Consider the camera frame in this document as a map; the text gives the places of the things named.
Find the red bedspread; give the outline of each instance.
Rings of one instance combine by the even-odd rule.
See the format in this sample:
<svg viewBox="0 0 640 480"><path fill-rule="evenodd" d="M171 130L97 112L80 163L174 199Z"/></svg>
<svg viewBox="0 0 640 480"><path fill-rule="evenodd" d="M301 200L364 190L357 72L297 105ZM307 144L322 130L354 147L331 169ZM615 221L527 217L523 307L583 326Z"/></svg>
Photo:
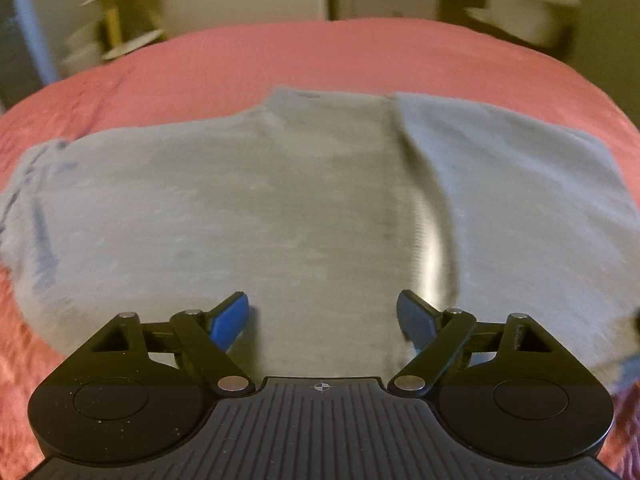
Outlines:
<svg viewBox="0 0 640 480"><path fill-rule="evenodd" d="M260 102L274 85L459 97L579 128L609 146L640 203L640 136L603 92L542 54L464 28L403 19L218 28L49 86L0 118L0 187L20 154L47 139L233 114ZM26 406L60 359L24 323L1 271L2 480L20 478L42 458ZM640 479L640 386L618 396L616 405L601 459L625 480Z"/></svg>

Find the metal pin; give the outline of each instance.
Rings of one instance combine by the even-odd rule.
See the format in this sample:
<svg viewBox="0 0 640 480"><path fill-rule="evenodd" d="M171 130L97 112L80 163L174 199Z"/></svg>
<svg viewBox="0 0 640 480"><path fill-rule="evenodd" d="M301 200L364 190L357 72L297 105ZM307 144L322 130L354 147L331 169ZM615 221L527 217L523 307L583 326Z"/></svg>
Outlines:
<svg viewBox="0 0 640 480"><path fill-rule="evenodd" d="M249 387L249 381L245 377L229 375L218 381L218 387L226 392L241 392Z"/></svg>
<svg viewBox="0 0 640 480"><path fill-rule="evenodd" d="M402 375L396 378L394 384L405 392L417 392L426 386L424 379L415 375Z"/></svg>

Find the circular pad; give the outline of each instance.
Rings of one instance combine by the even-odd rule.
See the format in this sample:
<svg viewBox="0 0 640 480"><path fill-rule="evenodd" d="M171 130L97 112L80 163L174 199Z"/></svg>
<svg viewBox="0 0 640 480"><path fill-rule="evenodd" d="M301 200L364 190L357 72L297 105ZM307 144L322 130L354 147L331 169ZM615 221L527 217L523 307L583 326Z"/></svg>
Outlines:
<svg viewBox="0 0 640 480"><path fill-rule="evenodd" d="M557 384L542 379L509 379L494 390L494 401L510 415L524 420L545 420L559 415L569 397Z"/></svg>
<svg viewBox="0 0 640 480"><path fill-rule="evenodd" d="M120 377L85 384L74 397L76 410L97 420L118 420L139 412L148 401L146 387Z"/></svg>

